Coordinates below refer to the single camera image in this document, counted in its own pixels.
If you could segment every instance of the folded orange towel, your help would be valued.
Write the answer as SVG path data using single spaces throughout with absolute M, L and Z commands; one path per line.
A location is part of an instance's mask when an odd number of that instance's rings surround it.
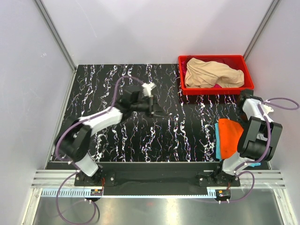
M 229 119 L 219 119 L 218 125 L 221 158 L 226 159 L 237 151 L 239 139 L 244 129 L 239 123 Z

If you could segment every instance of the beige towel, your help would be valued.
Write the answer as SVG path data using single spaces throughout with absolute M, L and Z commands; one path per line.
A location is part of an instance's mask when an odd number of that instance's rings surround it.
M 212 88 L 216 84 L 222 88 L 241 87 L 244 85 L 244 73 L 220 62 L 203 62 L 192 58 L 187 63 L 187 88 Z

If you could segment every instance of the metal corner post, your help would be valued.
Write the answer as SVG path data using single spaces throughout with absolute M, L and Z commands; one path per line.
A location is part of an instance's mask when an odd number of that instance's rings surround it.
M 257 40 L 259 39 L 259 37 L 261 36 L 261 34 L 263 33 L 265 27 L 267 26 L 268 22 L 270 21 L 272 15 L 274 14 L 274 12 L 276 11 L 278 5 L 280 4 L 281 0 L 273 0 L 266 12 L 266 14 L 264 15 L 261 23 L 259 24 L 252 40 L 250 41 L 250 44 L 248 45 L 245 54 L 244 54 L 244 59 L 247 60 L 252 49 L 254 48 Z
M 72 69 L 72 71 L 74 72 L 77 68 L 76 64 L 73 62 L 69 52 L 67 51 L 64 43 L 62 42 L 60 35 L 58 34 L 58 31 L 56 30 L 54 23 L 46 9 L 46 7 L 43 4 L 42 0 L 33 0 L 37 6 L 37 8 L 39 9 L 47 27 L 49 28 L 50 32 L 53 35 L 53 38 L 55 39 L 57 45 L 59 46 L 61 53 L 64 55 L 67 63 L 69 64 L 70 68 Z

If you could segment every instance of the red plastic tray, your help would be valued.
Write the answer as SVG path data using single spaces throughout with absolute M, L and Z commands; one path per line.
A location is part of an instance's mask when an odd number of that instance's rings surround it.
M 191 58 L 196 58 L 204 62 L 222 62 L 232 69 L 240 69 L 244 72 L 244 85 L 240 88 L 187 88 L 184 84 L 185 75 L 183 74 L 182 67 L 184 66 L 186 68 L 187 59 Z M 184 95 L 238 95 L 244 89 L 254 89 L 244 57 L 241 55 L 182 55 L 178 57 L 178 62 L 181 88 Z

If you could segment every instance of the reflective metal surface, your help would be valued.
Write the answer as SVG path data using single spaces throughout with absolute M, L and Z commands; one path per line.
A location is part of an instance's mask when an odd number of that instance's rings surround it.
M 245 194 L 232 190 L 234 199 Z M 59 199 L 64 211 L 78 198 Z M 100 219 L 97 225 L 282 225 L 272 190 L 254 190 L 244 201 L 230 204 L 203 203 L 194 199 L 108 199 L 96 202 Z M 92 205 L 83 202 L 63 215 L 74 223 L 83 223 L 91 217 Z M 64 225 L 55 207 L 55 198 L 42 197 L 34 225 Z

